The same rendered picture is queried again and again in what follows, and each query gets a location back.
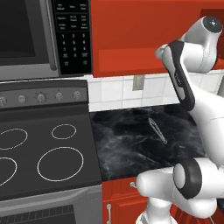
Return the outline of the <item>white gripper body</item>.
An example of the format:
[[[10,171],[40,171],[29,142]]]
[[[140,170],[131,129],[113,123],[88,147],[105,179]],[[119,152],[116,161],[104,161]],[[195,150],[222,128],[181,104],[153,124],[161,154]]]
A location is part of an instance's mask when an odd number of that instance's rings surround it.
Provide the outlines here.
[[[167,58],[167,45],[161,45],[157,50],[156,50],[156,58],[158,60],[164,60]]]

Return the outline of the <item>red base cabinet door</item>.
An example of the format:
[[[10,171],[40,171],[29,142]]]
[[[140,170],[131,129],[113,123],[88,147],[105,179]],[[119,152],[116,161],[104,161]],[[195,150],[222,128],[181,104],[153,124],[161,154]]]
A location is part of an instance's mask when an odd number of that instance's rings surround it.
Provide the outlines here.
[[[147,206],[147,200],[109,201],[102,202],[102,224],[107,224],[109,213],[107,204],[111,204],[111,224],[136,224],[138,216]]]

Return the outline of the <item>grey metal tongs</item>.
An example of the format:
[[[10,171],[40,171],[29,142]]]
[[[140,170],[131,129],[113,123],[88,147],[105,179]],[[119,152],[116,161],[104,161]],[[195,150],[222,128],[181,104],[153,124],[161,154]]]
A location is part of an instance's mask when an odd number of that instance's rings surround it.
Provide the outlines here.
[[[148,120],[149,120],[150,126],[153,128],[154,132],[158,135],[158,137],[161,139],[161,141],[164,144],[167,144],[168,142],[165,139],[162,131],[160,130],[160,128],[158,127],[158,125],[156,124],[156,122],[152,118],[149,118]]]

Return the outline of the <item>black and steel microwave oven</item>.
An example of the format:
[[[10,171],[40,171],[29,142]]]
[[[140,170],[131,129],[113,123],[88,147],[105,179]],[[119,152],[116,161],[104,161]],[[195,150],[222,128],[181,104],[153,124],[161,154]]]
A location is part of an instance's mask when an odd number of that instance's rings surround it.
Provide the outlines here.
[[[47,64],[0,66],[0,81],[78,77],[92,73],[88,0],[46,0],[57,70]]]

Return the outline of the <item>red drawer front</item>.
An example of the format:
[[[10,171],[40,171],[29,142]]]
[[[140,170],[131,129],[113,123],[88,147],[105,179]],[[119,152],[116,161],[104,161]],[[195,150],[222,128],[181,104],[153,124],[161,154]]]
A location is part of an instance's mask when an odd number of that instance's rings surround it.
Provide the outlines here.
[[[119,178],[102,183],[102,200],[109,201],[131,201],[147,199],[139,194],[136,188],[130,187],[130,182],[136,183],[137,178]]]

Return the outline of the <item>dark microwave door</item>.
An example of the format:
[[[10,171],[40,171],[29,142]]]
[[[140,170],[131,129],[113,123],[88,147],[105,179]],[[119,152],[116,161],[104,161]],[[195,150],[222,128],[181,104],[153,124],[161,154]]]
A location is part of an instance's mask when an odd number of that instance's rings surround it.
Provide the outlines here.
[[[0,0],[0,66],[48,62],[39,0]]]

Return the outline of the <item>black glass hob stove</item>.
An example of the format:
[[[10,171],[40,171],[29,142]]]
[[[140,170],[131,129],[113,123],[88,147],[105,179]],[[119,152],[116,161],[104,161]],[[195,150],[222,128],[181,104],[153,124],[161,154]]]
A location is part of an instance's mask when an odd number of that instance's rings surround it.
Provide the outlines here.
[[[102,185],[86,81],[2,82],[1,96],[7,103],[0,105],[0,201]]]

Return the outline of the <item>steel oven door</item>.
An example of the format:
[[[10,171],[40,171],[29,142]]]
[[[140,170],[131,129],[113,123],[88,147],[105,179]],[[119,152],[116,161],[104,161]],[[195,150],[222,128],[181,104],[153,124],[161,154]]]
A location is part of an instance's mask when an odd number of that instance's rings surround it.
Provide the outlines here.
[[[102,186],[0,201],[0,224],[102,224]]]

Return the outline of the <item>grey wall socket plate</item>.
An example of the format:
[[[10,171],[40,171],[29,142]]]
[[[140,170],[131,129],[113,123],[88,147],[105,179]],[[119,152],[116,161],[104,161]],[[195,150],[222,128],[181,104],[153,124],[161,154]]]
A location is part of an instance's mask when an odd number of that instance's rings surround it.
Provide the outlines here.
[[[143,75],[135,75],[133,78],[133,90],[143,90],[144,89],[144,76]]]

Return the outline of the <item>red wall cabinet door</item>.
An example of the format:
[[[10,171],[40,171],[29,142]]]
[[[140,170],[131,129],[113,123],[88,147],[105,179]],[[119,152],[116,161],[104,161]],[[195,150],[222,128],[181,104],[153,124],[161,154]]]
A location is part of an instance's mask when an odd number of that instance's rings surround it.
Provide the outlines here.
[[[224,0],[91,0],[93,75],[163,73],[155,51],[205,15],[224,24]]]

